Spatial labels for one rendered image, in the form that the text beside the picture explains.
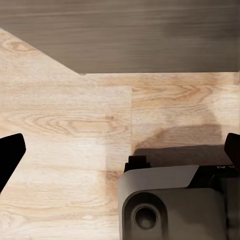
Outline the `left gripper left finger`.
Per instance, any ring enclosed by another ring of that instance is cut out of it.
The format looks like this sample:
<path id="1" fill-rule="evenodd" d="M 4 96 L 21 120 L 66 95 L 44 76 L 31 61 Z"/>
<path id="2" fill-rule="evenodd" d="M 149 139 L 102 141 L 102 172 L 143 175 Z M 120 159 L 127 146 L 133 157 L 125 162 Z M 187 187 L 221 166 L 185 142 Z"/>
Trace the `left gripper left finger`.
<path id="1" fill-rule="evenodd" d="M 26 152 L 21 133 L 0 138 L 0 193 Z"/>

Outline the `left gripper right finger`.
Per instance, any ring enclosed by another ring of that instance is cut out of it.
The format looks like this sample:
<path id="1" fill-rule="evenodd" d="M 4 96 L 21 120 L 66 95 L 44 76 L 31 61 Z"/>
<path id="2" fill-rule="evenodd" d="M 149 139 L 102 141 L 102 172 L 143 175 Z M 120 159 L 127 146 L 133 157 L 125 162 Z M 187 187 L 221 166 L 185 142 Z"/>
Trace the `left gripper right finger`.
<path id="1" fill-rule="evenodd" d="M 240 173 L 240 135 L 235 133 L 228 133 L 224 151 Z"/>

